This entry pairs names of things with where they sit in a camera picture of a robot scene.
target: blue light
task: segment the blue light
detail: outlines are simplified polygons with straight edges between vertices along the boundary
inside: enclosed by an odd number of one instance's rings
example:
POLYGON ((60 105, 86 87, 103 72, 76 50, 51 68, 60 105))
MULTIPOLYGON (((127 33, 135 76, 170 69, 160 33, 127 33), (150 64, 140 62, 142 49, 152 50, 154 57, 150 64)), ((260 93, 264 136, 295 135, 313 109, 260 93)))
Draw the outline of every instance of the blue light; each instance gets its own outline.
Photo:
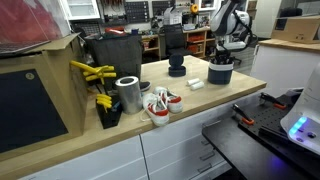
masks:
POLYGON ((289 134, 295 134, 305 122, 307 122, 307 118, 300 117, 299 120, 291 127, 289 134))
POLYGON ((301 126, 302 126, 302 124, 297 124, 297 123, 296 123, 296 124, 294 124, 293 127, 294 127, 295 129, 299 129, 299 128, 301 128, 301 126))
POLYGON ((301 122, 302 124, 304 124, 307 121, 306 117, 301 117, 298 122, 301 122))
POLYGON ((295 133, 297 132, 297 130, 298 130, 298 129, 291 128, 290 131, 289 131, 289 133, 290 133, 290 134, 295 134, 295 133))

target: white tape roll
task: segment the white tape roll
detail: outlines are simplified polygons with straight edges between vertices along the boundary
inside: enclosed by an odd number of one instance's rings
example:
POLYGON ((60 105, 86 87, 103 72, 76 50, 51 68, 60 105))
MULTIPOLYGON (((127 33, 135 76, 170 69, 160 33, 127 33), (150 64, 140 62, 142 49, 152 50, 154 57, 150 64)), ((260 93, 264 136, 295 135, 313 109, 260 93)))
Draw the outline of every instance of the white tape roll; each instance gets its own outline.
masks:
POLYGON ((199 78, 191 79, 191 80, 188 80, 188 81, 187 81, 187 85, 188 85, 188 86, 191 86, 191 85, 196 84, 196 83, 198 83, 198 82, 200 82, 200 79, 199 79, 199 78))
POLYGON ((190 86, 191 90, 194 91, 194 90, 197 90, 197 89, 200 89, 200 88, 203 88, 204 87, 204 83, 203 81, 200 81, 196 84, 193 84, 190 86))

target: shoelace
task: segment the shoelace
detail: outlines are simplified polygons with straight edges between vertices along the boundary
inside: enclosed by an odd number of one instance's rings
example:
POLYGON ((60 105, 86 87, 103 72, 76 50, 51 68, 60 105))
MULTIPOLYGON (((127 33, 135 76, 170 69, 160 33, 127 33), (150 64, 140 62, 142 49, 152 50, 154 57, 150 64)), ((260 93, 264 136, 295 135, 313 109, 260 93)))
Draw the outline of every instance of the shoelace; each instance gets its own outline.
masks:
MULTIPOLYGON (((149 104, 148 104, 148 108, 149 108, 150 106, 152 106, 153 112, 156 112, 156 106, 157 106, 159 100, 161 100, 160 97, 155 97, 155 98, 151 99, 150 102, 149 102, 149 104)), ((150 120, 151 120, 151 118, 146 118, 146 119, 143 119, 143 118, 142 118, 142 114, 143 114, 144 112, 146 112, 146 111, 147 111, 147 110, 144 109, 144 110, 140 113, 140 120, 143 121, 143 122, 145 122, 145 121, 150 121, 150 120)))
POLYGON ((168 102, 171 100, 171 97, 168 96, 169 89, 167 89, 167 93, 165 94, 163 91, 160 93, 160 97, 164 97, 164 104, 168 106, 168 102))

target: white sneaker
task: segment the white sneaker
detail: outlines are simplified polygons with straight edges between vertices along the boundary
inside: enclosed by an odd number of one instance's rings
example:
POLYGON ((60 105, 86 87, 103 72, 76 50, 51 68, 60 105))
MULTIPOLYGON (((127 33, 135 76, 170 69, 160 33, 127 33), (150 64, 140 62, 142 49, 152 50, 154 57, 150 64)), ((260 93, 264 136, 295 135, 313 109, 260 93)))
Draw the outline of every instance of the white sneaker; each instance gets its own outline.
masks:
POLYGON ((154 88, 153 94, 159 95, 162 101, 172 113, 180 113, 183 109, 181 97, 169 91, 169 89, 157 86, 154 88))
POLYGON ((143 96, 143 108, 157 126, 164 126, 169 122, 169 111, 162 99, 155 94, 148 93, 143 96))

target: drawer handle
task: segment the drawer handle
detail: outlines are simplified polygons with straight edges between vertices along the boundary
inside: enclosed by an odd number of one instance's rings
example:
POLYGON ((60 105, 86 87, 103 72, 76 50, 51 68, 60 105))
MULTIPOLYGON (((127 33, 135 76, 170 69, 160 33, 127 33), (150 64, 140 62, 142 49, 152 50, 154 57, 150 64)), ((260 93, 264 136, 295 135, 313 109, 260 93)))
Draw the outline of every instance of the drawer handle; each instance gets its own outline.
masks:
POLYGON ((199 173, 203 173, 203 172, 205 172, 206 170, 208 170, 208 169, 210 169, 210 168, 212 168, 211 163, 209 163, 208 165, 206 165, 206 166, 198 169, 198 172, 199 172, 199 173))
POLYGON ((201 141, 201 144, 204 145, 204 146, 207 146, 209 144, 209 141, 206 141, 206 140, 201 141))
POLYGON ((214 155, 215 155, 214 152, 211 151, 211 152, 209 152, 208 154, 201 156, 200 159, 201 159, 202 161, 205 161, 205 160, 213 157, 214 155))

